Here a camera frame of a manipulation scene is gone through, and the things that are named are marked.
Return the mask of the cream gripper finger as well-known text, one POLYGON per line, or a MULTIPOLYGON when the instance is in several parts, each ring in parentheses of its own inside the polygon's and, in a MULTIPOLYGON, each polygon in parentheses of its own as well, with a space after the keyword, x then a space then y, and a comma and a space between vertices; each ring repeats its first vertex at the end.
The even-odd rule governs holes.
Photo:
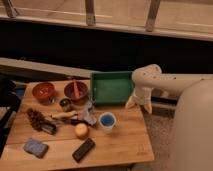
POLYGON ((130 109, 136 105, 136 102, 132 96, 129 97, 128 101, 125 104, 126 109, 130 109))
POLYGON ((144 109, 146 110, 146 112, 147 112, 148 114, 152 114, 152 104, 151 104, 151 102, 146 103, 146 104, 144 105, 144 109))

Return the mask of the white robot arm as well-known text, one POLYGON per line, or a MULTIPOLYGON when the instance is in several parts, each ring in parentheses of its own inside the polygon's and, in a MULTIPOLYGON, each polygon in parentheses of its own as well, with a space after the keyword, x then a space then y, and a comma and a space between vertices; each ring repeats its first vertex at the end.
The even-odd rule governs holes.
POLYGON ((179 97, 168 171, 213 171, 213 74, 168 74, 151 64, 134 70, 131 78, 126 108, 142 105, 151 114, 153 89, 179 97))

